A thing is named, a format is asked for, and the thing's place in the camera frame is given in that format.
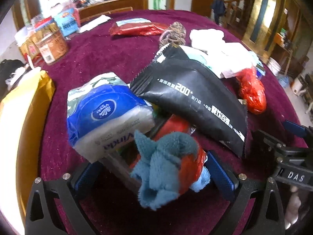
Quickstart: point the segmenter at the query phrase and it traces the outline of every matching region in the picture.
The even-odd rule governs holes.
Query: person
[[[226,11],[224,0],[214,0],[211,8],[214,12],[214,21],[217,25],[219,25],[219,18],[224,16]]]

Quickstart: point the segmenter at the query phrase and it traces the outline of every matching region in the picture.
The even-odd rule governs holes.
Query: black plastic package
[[[242,157],[247,134],[245,106],[200,62],[185,57],[157,60],[130,83],[135,95],[186,119]]]

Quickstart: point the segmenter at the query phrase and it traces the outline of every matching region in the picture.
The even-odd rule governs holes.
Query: screw
[[[63,178],[64,180],[68,180],[70,177],[71,177],[71,174],[69,174],[69,173],[65,173],[65,174],[63,174],[63,176],[62,176],[62,178]]]
[[[270,182],[270,183],[274,183],[274,182],[275,182],[275,180],[274,180],[272,177],[269,177],[267,180],[268,180],[268,182]]]
[[[243,174],[243,173],[240,173],[238,177],[239,177],[241,180],[246,180],[246,179],[247,179],[247,175],[246,175],[246,174]]]
[[[35,179],[35,183],[40,183],[41,182],[41,178],[40,177],[37,177],[36,179]]]
[[[282,159],[281,157],[277,157],[276,161],[277,161],[278,163],[282,163],[282,162],[283,162],[283,159]]]

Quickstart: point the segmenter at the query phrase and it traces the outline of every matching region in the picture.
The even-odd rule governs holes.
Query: tiled floor
[[[310,114],[306,114],[306,110],[308,108],[308,106],[306,104],[304,104],[302,97],[300,96],[296,96],[291,88],[288,86],[285,88],[285,92],[287,94],[287,96],[289,97],[289,100],[291,101],[293,107],[295,108],[295,112],[297,113],[299,120],[301,122],[301,125],[304,126],[312,126],[313,124],[310,120]]]

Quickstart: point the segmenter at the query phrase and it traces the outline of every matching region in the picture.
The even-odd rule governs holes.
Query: wooden staircase
[[[238,39],[245,35],[255,0],[227,0],[226,14],[222,19],[223,27]]]

